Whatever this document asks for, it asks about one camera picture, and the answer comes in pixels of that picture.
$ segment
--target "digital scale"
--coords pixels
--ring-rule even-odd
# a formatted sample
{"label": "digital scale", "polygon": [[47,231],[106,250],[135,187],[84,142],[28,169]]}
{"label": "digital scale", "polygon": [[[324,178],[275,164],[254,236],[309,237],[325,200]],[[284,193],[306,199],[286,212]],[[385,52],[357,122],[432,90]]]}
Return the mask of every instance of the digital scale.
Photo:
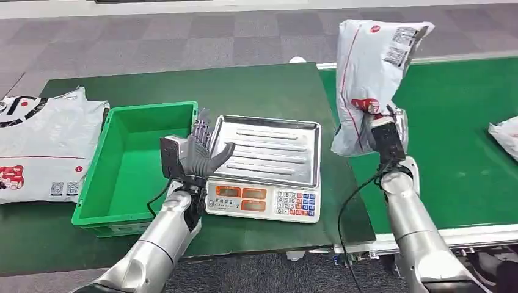
{"label": "digital scale", "polygon": [[207,213],[318,222],[320,140],[315,122],[221,115],[211,154],[230,142],[236,148],[207,181]]}

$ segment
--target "silver robotic arm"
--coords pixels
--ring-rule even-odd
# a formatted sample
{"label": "silver robotic arm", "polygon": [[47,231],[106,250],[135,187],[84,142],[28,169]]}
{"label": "silver robotic arm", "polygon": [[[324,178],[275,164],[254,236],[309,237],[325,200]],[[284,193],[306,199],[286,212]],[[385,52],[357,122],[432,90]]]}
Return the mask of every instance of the silver robotic arm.
{"label": "silver robotic arm", "polygon": [[223,152],[210,158],[207,135],[196,129],[196,135],[188,139],[160,139],[163,174],[169,182],[177,180],[168,188],[161,210],[124,258],[93,283],[72,293],[164,290],[178,259],[201,229],[206,179],[230,158],[235,148],[229,143]]}
{"label": "silver robotic arm", "polygon": [[416,161],[406,156],[392,117],[373,120],[371,132],[387,166],[379,185],[411,292],[490,292],[462,265],[421,201]]}

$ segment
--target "white plastic mailer bag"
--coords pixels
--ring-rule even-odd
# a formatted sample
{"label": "white plastic mailer bag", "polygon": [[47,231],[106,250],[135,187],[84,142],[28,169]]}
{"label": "white plastic mailer bag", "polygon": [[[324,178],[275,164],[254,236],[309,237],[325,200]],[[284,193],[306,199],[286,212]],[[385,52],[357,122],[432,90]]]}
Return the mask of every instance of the white plastic mailer bag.
{"label": "white plastic mailer bag", "polygon": [[340,24],[336,85],[340,128],[331,146],[334,153],[358,156],[373,150],[369,122],[375,115],[389,114],[387,105],[415,50],[433,29],[429,22]]}
{"label": "white plastic mailer bag", "polygon": [[2,99],[0,204],[77,202],[107,108],[87,101],[84,88],[50,99]]}
{"label": "white plastic mailer bag", "polygon": [[518,116],[497,125],[490,123],[489,134],[511,157],[518,161]]}

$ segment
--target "green storage crate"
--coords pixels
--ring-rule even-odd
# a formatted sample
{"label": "green storage crate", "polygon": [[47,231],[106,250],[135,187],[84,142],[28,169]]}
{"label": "green storage crate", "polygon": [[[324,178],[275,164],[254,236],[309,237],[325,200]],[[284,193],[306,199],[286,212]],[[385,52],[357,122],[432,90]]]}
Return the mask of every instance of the green storage crate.
{"label": "green storage crate", "polygon": [[[97,237],[139,234],[152,215],[146,203],[165,186],[159,138],[187,137],[196,102],[111,109],[72,216],[72,224]],[[163,198],[152,205],[158,211]]]}

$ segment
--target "black cable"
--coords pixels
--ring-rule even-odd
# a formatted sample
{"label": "black cable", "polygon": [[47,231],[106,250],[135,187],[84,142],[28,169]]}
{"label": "black cable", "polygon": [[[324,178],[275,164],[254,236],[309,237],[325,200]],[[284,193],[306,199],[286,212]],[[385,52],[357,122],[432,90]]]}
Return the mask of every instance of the black cable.
{"label": "black cable", "polygon": [[340,229],[340,223],[341,223],[341,215],[343,213],[343,211],[345,210],[345,207],[347,207],[347,204],[352,200],[352,198],[358,194],[360,192],[360,190],[362,190],[365,186],[367,186],[370,182],[374,181],[376,178],[378,178],[381,173],[383,173],[383,171],[385,171],[385,169],[390,165],[390,163],[392,162],[388,162],[384,165],[382,165],[378,171],[371,177],[369,178],[367,181],[365,181],[364,183],[362,183],[362,185],[358,186],[357,189],[355,189],[351,196],[349,196],[347,198],[347,200],[345,200],[345,202],[343,203],[343,205],[341,206],[341,209],[340,209],[340,213],[338,214],[338,236],[340,237],[340,243],[341,243],[341,246],[343,247],[343,254],[345,255],[345,260],[347,262],[347,266],[349,267],[349,270],[351,271],[351,275],[352,275],[352,279],[354,280],[354,283],[356,284],[356,288],[358,289],[358,291],[360,293],[362,293],[362,289],[360,288],[360,284],[358,283],[358,280],[356,279],[356,274],[354,273],[354,270],[352,269],[352,262],[351,260],[348,258],[347,256],[347,250],[345,249],[345,244],[343,242],[343,238],[341,236],[341,229]]}
{"label": "black cable", "polygon": [[159,199],[162,195],[164,195],[164,193],[168,190],[169,186],[171,186],[171,183],[173,183],[173,177],[172,176],[167,180],[167,184],[164,187],[164,189],[162,189],[162,191],[160,191],[159,194],[157,194],[155,197],[153,197],[150,201],[147,202],[147,209],[149,210],[151,215],[153,215],[153,218],[156,217],[156,213],[151,208],[151,204],[154,203],[157,199]]}

